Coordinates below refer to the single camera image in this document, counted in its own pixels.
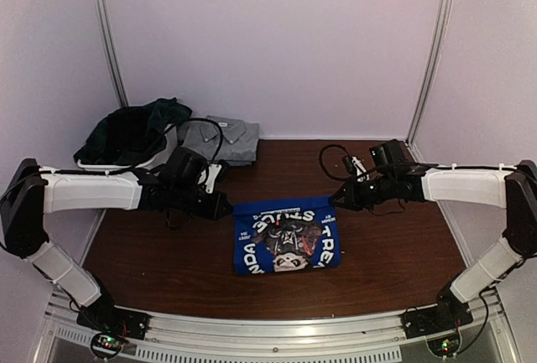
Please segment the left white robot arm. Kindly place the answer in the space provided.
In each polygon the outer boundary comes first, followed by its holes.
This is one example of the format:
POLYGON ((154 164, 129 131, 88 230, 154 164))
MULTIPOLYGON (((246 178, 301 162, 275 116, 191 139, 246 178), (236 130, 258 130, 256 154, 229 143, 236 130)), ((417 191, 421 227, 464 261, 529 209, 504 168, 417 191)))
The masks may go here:
POLYGON ((152 169, 64 170, 26 158, 1 197, 1 246, 62 288, 101 332, 111 333, 121 323, 112 296, 54 244, 44 216, 64 210, 179 210, 220 220, 232 213, 227 195, 215 188, 221 170, 221 164, 182 147, 152 169))

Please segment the blue t-shirt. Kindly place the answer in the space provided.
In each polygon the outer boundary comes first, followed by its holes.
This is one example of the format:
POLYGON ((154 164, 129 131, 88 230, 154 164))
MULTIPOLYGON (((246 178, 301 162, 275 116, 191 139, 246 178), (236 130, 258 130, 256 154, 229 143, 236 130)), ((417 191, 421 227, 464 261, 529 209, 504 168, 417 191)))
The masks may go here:
POLYGON ((266 200, 233 208, 237 275, 337 267, 336 210, 327 196, 266 200))

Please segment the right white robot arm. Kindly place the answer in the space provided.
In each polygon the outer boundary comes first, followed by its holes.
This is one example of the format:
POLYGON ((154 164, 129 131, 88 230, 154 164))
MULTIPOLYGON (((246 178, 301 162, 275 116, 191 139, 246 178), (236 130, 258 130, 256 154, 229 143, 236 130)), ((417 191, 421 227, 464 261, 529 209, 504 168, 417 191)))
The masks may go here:
POLYGON ((435 329, 448 330, 462 317, 469 301, 536 256, 534 162, 494 166, 419 163, 406 158, 396 139, 369 152, 374 162, 369 170, 353 156, 343 159, 349 175, 330 197, 331 205, 371 211, 389 200, 453 201, 497 207, 506 213, 506 227, 499 239, 439 291, 437 306, 430 312, 435 329))

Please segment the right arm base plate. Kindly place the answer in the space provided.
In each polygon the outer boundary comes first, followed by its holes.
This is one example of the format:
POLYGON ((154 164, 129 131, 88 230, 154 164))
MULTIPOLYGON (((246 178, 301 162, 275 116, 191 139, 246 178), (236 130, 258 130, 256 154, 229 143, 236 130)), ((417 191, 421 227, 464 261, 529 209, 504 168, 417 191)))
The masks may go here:
POLYGON ((471 324, 472 314, 464 305, 462 310, 452 315, 444 314, 438 305, 427 308, 407 308, 400 316, 407 339, 419 338, 445 331, 454 330, 457 326, 471 324))

